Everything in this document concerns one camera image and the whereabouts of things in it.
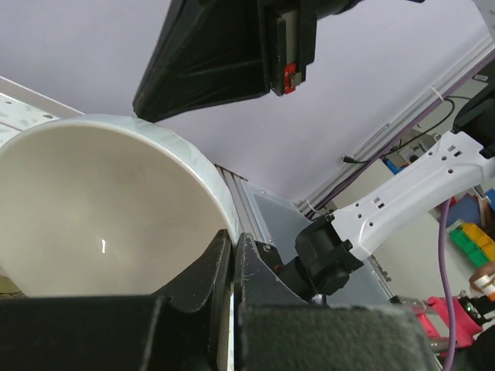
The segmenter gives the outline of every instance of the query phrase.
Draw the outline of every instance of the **bowl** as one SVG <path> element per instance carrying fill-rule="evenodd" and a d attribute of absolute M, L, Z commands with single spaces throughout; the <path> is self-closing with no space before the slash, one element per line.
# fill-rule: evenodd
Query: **bowl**
<path fill-rule="evenodd" d="M 150 294 L 240 233 L 214 165 L 133 117 L 30 128 L 0 148 L 0 179 L 0 266 L 30 297 Z"/>

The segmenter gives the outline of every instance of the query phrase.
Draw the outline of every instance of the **gray panel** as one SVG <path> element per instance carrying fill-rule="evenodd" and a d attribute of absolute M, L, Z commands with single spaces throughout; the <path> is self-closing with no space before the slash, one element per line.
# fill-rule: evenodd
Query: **gray panel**
<path fill-rule="evenodd" d="M 296 255 L 295 238 L 310 222 L 289 201 L 279 199 L 269 192 L 261 193 L 260 189 L 249 183 L 246 189 L 253 191 L 273 244 L 284 263 L 287 263 Z M 327 297 L 327 301 L 332 304 L 377 305 L 387 304 L 389 297 L 381 286 L 378 274 L 366 260 L 364 267 L 350 275 L 345 288 Z"/>

